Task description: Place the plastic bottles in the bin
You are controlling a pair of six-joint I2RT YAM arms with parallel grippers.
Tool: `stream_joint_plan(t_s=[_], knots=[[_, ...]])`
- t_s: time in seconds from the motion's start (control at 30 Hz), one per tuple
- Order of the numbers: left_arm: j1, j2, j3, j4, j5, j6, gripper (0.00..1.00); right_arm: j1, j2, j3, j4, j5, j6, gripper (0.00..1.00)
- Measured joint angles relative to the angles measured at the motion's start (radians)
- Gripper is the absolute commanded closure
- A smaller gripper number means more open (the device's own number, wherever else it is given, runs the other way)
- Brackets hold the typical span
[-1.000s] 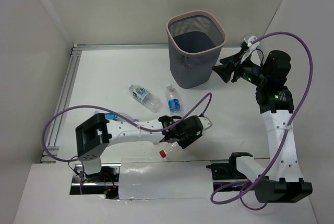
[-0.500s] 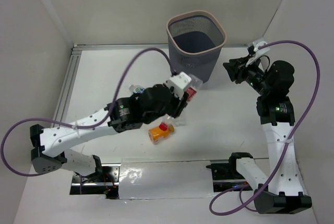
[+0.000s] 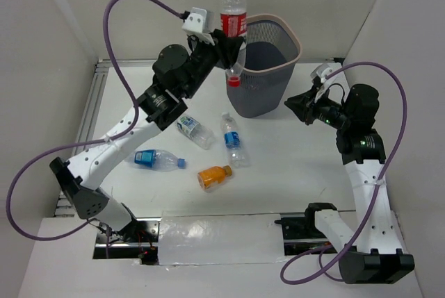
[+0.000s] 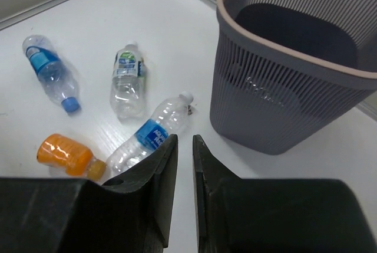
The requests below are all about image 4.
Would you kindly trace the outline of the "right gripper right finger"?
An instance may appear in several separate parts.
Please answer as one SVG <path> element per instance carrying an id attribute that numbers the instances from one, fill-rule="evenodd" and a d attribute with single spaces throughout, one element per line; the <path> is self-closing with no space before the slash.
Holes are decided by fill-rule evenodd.
<path id="1" fill-rule="evenodd" d="M 244 179 L 193 137 L 199 252 L 375 252 L 349 186 L 337 179 Z"/>

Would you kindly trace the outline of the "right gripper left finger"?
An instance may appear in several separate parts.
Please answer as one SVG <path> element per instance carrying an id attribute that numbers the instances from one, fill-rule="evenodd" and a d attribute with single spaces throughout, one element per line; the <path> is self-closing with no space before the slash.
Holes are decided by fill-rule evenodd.
<path id="1" fill-rule="evenodd" d="M 2 252 L 162 252 L 168 247 L 178 137 L 99 185 L 1 179 Z"/>

